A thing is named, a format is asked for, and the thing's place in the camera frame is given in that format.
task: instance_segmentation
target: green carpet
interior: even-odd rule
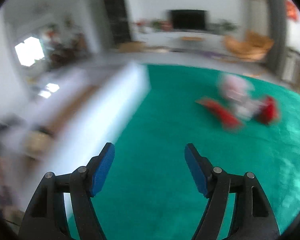
[[[207,200],[198,193],[184,160],[184,147],[229,173],[252,171],[259,179],[282,232],[300,210],[300,96],[249,79],[254,97],[279,102],[282,120],[270,127],[250,121],[237,133],[194,101],[220,99],[217,70],[150,65],[152,90],[115,144],[115,158],[102,191],[92,200],[108,240],[191,239]],[[234,195],[219,239],[227,236]],[[79,239],[74,218],[72,237]]]

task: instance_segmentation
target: window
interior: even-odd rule
[[[44,58],[43,50],[39,39],[35,37],[30,37],[24,42],[19,43],[15,46],[18,59],[23,66],[30,67],[34,64],[34,60],[39,60]]]
[[[49,98],[52,93],[56,92],[59,88],[60,87],[57,84],[49,83],[46,85],[45,90],[41,90],[38,95],[44,98]]]

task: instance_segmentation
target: blue finger pad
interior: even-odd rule
[[[192,151],[188,146],[186,146],[185,148],[185,159],[190,169],[190,172],[192,174],[192,177],[194,179],[194,182],[197,186],[198,191],[202,193],[205,197],[207,197],[208,194],[207,179],[203,174],[203,172],[201,171],[199,163],[194,158]]]
[[[97,193],[102,190],[102,187],[106,181],[106,177],[110,170],[111,164],[114,159],[114,145],[111,144],[105,153],[103,159],[101,160],[99,167],[96,169],[92,177],[92,187],[90,189],[90,194],[94,197]]]

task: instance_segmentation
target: wooden chair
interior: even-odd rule
[[[226,49],[242,61],[262,60],[272,48],[274,41],[258,33],[247,31],[245,41],[238,41],[226,35],[223,40]]]

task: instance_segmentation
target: red toy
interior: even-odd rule
[[[271,96],[267,96],[263,104],[264,106],[261,108],[257,120],[267,125],[279,120],[279,111],[275,99]]]
[[[228,110],[226,110],[217,101],[210,98],[203,98],[197,101],[200,105],[205,106],[212,114],[214,114],[222,123],[222,126],[227,129],[235,129],[242,123]]]

